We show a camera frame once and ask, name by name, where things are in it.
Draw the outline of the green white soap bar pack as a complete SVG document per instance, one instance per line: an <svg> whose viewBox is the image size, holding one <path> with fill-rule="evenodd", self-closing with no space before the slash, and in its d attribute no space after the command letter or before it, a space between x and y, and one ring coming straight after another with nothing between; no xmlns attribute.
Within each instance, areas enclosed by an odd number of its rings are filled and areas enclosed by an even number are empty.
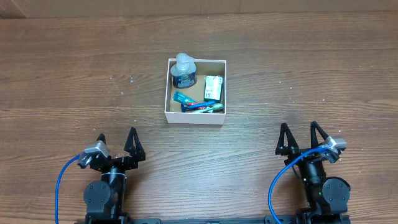
<svg viewBox="0 0 398 224"><path fill-rule="evenodd" d="M221 101L223 81L224 78L222 76L206 76L204 91L205 101L215 101L216 103L219 103Z"/></svg>

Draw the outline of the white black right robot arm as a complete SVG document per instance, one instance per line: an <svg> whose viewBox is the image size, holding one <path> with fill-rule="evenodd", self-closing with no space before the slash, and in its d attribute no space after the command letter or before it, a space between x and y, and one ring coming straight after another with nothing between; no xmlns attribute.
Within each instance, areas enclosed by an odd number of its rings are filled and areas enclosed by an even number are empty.
<svg viewBox="0 0 398 224"><path fill-rule="evenodd" d="M350 223L348 200L351 187L340 177L328 177L323 162L335 163L346 149L346 141L327 134L316 121L310 123L310 147L301 149L287 123L280 126L275 154L285 156L285 167L269 187L267 203L276 223ZM279 216L272 206L272 193L277 181L289 169L301 180L307 207L295 215Z"/></svg>

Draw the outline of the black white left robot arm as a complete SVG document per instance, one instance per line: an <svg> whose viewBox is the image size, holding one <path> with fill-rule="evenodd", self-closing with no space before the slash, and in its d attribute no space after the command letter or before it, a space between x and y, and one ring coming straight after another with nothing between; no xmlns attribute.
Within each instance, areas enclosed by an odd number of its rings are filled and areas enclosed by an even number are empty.
<svg viewBox="0 0 398 224"><path fill-rule="evenodd" d="M131 223L123 211L127 186L126 171L138 168L146 159L137 131L131 128L124 146L127 156L111 157L104 134L86 146L80 154L78 165L101 173L101 179L87 185L83 199L86 203L85 223Z"/></svg>

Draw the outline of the blue disposable razor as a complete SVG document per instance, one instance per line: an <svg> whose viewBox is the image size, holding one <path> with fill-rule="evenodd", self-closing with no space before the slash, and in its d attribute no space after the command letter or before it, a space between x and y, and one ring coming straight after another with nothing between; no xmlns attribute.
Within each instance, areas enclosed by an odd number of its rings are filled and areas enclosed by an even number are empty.
<svg viewBox="0 0 398 224"><path fill-rule="evenodd" d="M187 103L181 104L181 110L185 113L187 110L203 110L207 109L208 106L215 104L215 101L207 101L204 103Z"/></svg>

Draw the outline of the green red toothpaste tube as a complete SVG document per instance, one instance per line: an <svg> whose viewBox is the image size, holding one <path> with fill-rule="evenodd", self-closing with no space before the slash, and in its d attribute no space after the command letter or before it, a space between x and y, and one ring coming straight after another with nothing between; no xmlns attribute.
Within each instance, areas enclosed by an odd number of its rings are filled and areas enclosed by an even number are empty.
<svg viewBox="0 0 398 224"><path fill-rule="evenodd" d="M187 105L187 106L198 104L195 100L189 98L188 96L184 95L183 93L181 93L179 91L175 91L172 99L176 102L179 102L179 103L181 103L183 105Z"/></svg>

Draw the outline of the white green toothbrush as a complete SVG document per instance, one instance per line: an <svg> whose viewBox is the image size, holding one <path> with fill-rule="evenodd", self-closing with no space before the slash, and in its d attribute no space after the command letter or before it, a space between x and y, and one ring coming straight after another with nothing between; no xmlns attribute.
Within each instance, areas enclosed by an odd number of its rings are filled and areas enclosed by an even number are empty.
<svg viewBox="0 0 398 224"><path fill-rule="evenodd" d="M193 113L206 113L209 111L218 111L218 110L222 110L224 108L222 103L215 103L212 106L208 106L205 109L201 109L201 110L195 110Z"/></svg>

